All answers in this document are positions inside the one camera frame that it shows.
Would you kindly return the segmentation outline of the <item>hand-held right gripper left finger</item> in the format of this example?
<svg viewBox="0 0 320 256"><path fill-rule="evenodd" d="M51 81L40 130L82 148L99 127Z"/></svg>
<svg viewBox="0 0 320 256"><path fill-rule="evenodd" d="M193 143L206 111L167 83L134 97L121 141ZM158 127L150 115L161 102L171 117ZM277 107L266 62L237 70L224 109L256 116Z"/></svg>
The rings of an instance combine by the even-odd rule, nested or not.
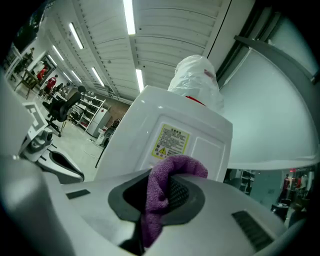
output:
<svg viewBox="0 0 320 256"><path fill-rule="evenodd" d="M61 184L43 174L45 239L66 256L142 256L142 210L149 170Z"/></svg>

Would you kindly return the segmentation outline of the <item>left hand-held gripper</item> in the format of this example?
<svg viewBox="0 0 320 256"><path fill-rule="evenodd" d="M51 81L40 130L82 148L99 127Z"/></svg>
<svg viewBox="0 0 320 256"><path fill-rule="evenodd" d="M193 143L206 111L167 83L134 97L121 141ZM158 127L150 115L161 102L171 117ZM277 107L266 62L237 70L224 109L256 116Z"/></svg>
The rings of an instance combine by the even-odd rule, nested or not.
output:
<svg viewBox="0 0 320 256"><path fill-rule="evenodd" d="M49 147L53 143L53 132L48 128L48 122L37 104L25 102L23 105L34 121L21 145L19 155L31 162L37 161L44 172L56 175L63 185L82 183L85 175L71 157L59 148ZM47 149L48 155L42 156Z"/></svg>

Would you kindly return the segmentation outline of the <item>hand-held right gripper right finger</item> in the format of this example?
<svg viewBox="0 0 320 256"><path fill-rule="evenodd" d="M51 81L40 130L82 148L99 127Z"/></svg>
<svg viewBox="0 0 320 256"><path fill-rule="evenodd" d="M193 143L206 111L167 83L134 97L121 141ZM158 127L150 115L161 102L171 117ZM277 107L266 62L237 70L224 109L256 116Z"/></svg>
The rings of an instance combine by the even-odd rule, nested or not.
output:
<svg viewBox="0 0 320 256"><path fill-rule="evenodd" d="M252 256L256 250L233 217L240 211L247 212L273 241L287 231L277 215L229 184L187 174L176 178L198 186L204 205L190 222L163 227L147 256Z"/></svg>

